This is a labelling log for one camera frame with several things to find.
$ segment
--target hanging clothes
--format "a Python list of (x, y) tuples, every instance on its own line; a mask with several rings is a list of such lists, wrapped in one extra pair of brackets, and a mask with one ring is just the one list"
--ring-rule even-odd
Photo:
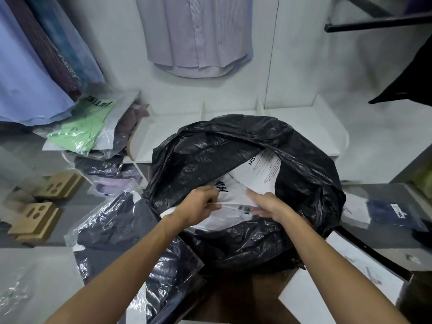
[(57, 0), (26, 0), (33, 14), (81, 83), (105, 83), (92, 52)]
[(5, 0), (0, 38), (0, 120), (33, 126), (69, 117), (73, 100), (51, 79)]
[(148, 60), (176, 76), (218, 77), (253, 57), (253, 0), (137, 0)]
[(81, 84), (78, 76), (52, 44), (25, 1), (5, 1), (53, 81), (70, 97), (75, 99), (80, 96)]

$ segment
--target hand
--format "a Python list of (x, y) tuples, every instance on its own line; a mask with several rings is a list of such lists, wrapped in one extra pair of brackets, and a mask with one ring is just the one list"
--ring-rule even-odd
[(218, 196), (219, 191), (210, 185), (194, 189), (176, 207), (174, 216), (182, 220), (184, 228), (199, 224), (209, 217), (212, 211), (221, 208), (221, 205), (214, 204)]
[(287, 210), (294, 212), (290, 206), (280, 200), (271, 192), (258, 194), (252, 190), (246, 191), (249, 198), (252, 199), (261, 209), (252, 210), (252, 213), (264, 218), (271, 218), (275, 222), (281, 223)]

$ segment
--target black metal rod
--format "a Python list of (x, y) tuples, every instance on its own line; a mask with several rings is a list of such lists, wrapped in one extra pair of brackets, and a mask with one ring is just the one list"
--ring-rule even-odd
[(387, 10), (382, 9), (380, 6), (369, 0), (348, 0), (368, 15), (374, 18), (392, 17), (393, 15)]
[(361, 31), (364, 29), (408, 26), (432, 23), (432, 13), (428, 12), (427, 15), (413, 15), (404, 17), (390, 17), (386, 19), (372, 19), (369, 21), (355, 22), (350, 24), (334, 25), (327, 23), (324, 30), (327, 33), (335, 32), (348, 32), (348, 31)]

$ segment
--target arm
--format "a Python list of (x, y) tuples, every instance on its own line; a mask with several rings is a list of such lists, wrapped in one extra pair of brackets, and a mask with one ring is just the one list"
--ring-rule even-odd
[(220, 208), (213, 187), (193, 190), (170, 215), (73, 295), (45, 324), (115, 324), (144, 284), (159, 256), (183, 229)]
[(291, 207), (272, 193), (249, 190), (248, 195), (263, 209), (254, 213), (282, 224), (336, 323), (409, 324), (373, 283)]

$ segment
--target forearm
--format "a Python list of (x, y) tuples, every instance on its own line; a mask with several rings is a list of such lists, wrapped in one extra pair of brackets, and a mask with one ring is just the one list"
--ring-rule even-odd
[(408, 323), (374, 284), (289, 207), (284, 208), (282, 225), (337, 323)]
[(140, 242), (73, 295), (45, 324), (115, 324), (144, 284), (160, 255), (183, 229), (167, 216)]

